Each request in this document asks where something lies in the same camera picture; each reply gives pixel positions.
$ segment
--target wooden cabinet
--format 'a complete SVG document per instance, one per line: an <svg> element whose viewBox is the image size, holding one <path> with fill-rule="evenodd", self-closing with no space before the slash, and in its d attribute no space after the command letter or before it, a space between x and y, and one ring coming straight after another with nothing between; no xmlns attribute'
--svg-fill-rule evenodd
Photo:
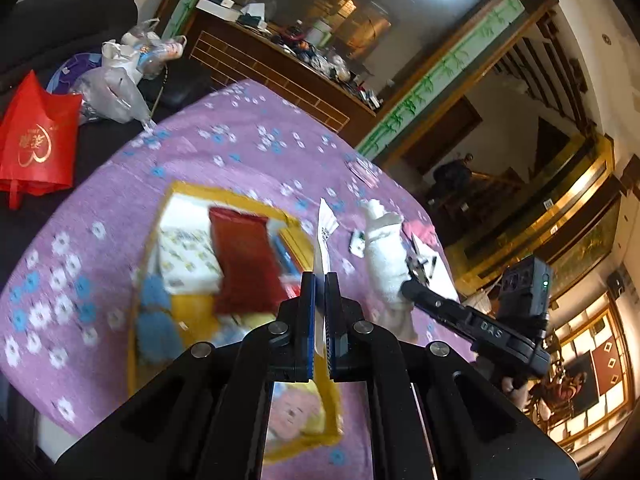
<svg viewBox="0 0 640 480"><path fill-rule="evenodd" d="M197 9L187 38L186 55L211 72L218 88L252 79L310 114L353 147L376 123L376 114L357 97L237 23Z"/></svg>

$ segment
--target speaker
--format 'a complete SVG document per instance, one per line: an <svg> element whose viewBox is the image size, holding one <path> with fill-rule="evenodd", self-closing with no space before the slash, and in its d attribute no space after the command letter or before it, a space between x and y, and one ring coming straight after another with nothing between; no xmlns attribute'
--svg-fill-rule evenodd
<svg viewBox="0 0 640 480"><path fill-rule="evenodd" d="M614 300L617 300L625 293L625 283L622 281L622 275L617 270L614 270L607 278L607 287Z"/></svg>

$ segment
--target open box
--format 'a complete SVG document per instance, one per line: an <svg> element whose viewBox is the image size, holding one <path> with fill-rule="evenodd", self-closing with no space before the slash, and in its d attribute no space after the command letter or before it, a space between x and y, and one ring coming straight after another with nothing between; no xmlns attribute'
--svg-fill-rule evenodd
<svg viewBox="0 0 640 480"><path fill-rule="evenodd" d="M231 191L212 187L196 186L185 182L174 182L169 186L164 200L162 200L156 215L154 226L145 243L145 253L140 265L140 277L158 273L158 233L160 229L179 227L182 229L199 229L210 231L209 207L221 206L235 209L239 212L249 212L267 216L270 220L267 229L275 233L285 229L287 245L304 270L312 270L313 247L300 227L297 218L290 216L281 209L265 205L249 197L238 195ZM144 364L138 358L136 347L135 320L140 310L140 288L137 287L132 304L132 316L129 326L129 355L127 362L127 383L129 395L132 396L157 373L161 367ZM216 316L213 313L214 298L211 295L172 296L172 317L174 319L189 319L182 324L180 334L185 348L198 340L209 339L203 337L211 334L216 327ZM326 358L314 352L314 383L322 401L325 412L324 431L315 434L301 434L299 437L286 442L276 449L265 452L264 462L277 462L296 455L303 450L317 446L332 446L342 436L342 417L340 416L340 402L338 390L329 379Z"/></svg>

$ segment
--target wooden door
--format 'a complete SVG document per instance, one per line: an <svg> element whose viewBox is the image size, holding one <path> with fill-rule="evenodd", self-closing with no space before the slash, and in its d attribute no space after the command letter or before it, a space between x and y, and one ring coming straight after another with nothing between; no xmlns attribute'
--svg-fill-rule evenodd
<svg viewBox="0 0 640 480"><path fill-rule="evenodd" d="M482 117L463 97L404 154L404 159L420 174L428 173L481 122Z"/></svg>

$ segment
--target person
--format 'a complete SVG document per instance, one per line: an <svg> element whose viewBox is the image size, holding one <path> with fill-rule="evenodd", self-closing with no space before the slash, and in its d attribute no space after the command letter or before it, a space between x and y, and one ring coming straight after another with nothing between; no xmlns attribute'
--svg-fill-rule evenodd
<svg viewBox="0 0 640 480"><path fill-rule="evenodd" d="M436 168L433 172L435 184L431 186L424 197L428 207L433 208L447 195L465 189L471 181L471 170L467 165L472 160L474 160L474 156L467 153L465 158L457 158Z"/></svg>
<svg viewBox="0 0 640 480"><path fill-rule="evenodd" d="M533 402L544 400L550 409L573 399L582 389L588 377L587 372L580 372L575 377L566 376L562 381L538 383L530 389Z"/></svg>

